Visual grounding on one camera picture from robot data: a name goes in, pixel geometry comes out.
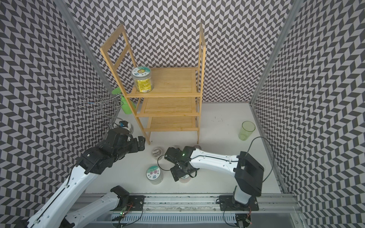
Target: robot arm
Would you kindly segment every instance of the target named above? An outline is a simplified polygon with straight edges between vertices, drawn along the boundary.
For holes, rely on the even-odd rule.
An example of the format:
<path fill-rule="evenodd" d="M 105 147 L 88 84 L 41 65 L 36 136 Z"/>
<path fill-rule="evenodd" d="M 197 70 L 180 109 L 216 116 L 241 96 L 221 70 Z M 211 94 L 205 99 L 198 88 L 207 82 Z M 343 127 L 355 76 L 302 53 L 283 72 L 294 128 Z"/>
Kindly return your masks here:
<path fill-rule="evenodd" d="M 182 151 L 170 147 L 165 159 L 174 163 L 171 168 L 175 181 L 200 168 L 226 173 L 234 177 L 239 188 L 234 192 L 235 201 L 248 204 L 251 196 L 261 196 L 264 168 L 250 154 L 241 151 L 240 155 L 220 155 L 186 146 Z"/>
<path fill-rule="evenodd" d="M 68 178 L 47 203 L 28 220 L 22 220 L 17 224 L 16 228 L 81 228 L 94 220 L 97 215 L 117 206 L 125 206 L 129 192 L 116 186 L 111 192 L 78 210 L 77 213 L 68 213 L 89 184 L 127 153 L 144 150 L 145 140 L 141 136 L 138 140 L 133 138 L 129 130 L 122 127 L 110 129 L 105 140 L 82 154 Z"/>

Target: small jar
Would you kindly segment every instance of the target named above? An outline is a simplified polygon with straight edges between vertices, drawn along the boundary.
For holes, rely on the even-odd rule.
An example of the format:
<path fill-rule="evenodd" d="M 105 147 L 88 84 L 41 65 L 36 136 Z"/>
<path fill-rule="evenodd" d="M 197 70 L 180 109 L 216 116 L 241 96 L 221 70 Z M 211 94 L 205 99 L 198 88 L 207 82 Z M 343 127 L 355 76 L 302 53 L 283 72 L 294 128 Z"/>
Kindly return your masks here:
<path fill-rule="evenodd" d="M 191 177 L 189 176 L 189 174 L 187 174 L 187 175 L 185 175 L 185 176 L 183 176 L 183 177 L 180 177 L 180 178 L 179 178 L 179 181 L 180 181 L 181 183 L 188 183 L 188 182 L 190 181 L 190 179 L 191 179 Z"/>
<path fill-rule="evenodd" d="M 153 89 L 151 69 L 146 66 L 139 66 L 132 70 L 134 85 L 140 93 L 147 93 Z"/>
<path fill-rule="evenodd" d="M 161 169 L 158 166 L 151 166 L 146 172 L 147 179 L 154 185 L 161 183 L 164 178 Z"/>
<path fill-rule="evenodd" d="M 152 154 L 152 157 L 155 159 L 155 160 L 157 160 L 161 155 L 163 155 L 164 154 L 164 152 L 163 152 L 163 150 L 162 150 L 162 148 L 161 147 L 155 147 L 153 150 L 152 150 L 152 152 L 151 152 L 151 154 Z"/>

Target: jar label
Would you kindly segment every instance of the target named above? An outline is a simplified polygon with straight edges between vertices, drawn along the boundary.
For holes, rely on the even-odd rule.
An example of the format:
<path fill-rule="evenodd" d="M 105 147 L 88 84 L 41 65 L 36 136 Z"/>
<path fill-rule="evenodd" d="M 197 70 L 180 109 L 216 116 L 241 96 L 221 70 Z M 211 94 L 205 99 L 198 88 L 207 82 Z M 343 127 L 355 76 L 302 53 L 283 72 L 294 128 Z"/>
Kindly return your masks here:
<path fill-rule="evenodd" d="M 135 82 L 136 82 L 136 87 L 137 87 L 138 91 L 141 93 L 147 93 L 152 90 L 151 80 L 149 78 L 147 78 L 145 80 L 136 79 Z"/>
<path fill-rule="evenodd" d="M 157 179 L 160 176 L 160 168 L 158 166 L 151 166 L 147 169 L 147 178 L 150 180 Z"/>

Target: chevron patterned wall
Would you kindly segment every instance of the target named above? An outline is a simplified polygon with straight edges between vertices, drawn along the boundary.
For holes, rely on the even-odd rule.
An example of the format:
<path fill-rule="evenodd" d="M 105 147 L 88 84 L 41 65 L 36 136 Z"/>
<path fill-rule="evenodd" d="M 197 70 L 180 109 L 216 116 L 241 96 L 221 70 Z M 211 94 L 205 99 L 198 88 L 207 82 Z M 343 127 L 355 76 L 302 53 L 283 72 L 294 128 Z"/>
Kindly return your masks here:
<path fill-rule="evenodd" d="M 1 0 L 0 17 L 0 227 L 10 227 L 46 202 L 109 118 L 74 108 L 101 82 L 51 0 Z"/>
<path fill-rule="evenodd" d="M 116 83 L 99 51 L 117 28 L 126 26 L 137 64 L 197 66 L 199 23 L 207 41 L 204 101 L 249 101 L 269 59 L 293 0 L 66 0 L 96 58 Z M 110 52 L 113 61 L 123 40 Z M 120 67 L 132 89 L 131 60 Z"/>
<path fill-rule="evenodd" d="M 254 104 L 311 227 L 365 227 L 365 1 L 306 1 Z"/>

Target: wooden shelf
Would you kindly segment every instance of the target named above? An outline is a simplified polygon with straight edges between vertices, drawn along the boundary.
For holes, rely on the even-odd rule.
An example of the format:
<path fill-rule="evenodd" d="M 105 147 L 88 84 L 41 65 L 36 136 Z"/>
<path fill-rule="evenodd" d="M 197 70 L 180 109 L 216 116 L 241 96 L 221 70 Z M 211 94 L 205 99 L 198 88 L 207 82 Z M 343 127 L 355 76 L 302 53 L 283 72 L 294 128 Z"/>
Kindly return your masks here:
<path fill-rule="evenodd" d="M 144 98 L 137 117 L 199 116 L 195 97 Z"/>
<path fill-rule="evenodd" d="M 123 35 L 126 46 L 113 63 L 108 51 L 121 35 Z M 126 98 L 126 102 L 136 118 L 148 145 L 150 144 L 152 131 L 197 131 L 197 143 L 199 144 L 206 51 L 203 25 L 200 24 L 197 67 L 151 68 L 153 89 L 148 93 L 140 93 L 136 87 L 133 87 L 132 92 L 127 93 L 117 69 L 127 52 L 129 52 L 135 68 L 137 63 L 124 25 L 120 24 L 100 47 L 100 52 L 123 97 Z M 138 98 L 136 107 L 133 106 L 130 98 Z M 147 128 L 143 127 L 140 117 L 149 117 Z"/>
<path fill-rule="evenodd" d="M 140 93 L 136 87 L 127 97 L 199 97 L 196 91 L 197 67 L 151 68 L 153 90 Z"/>
<path fill-rule="evenodd" d="M 151 131 L 197 131 L 194 116 L 150 117 L 146 132 Z"/>

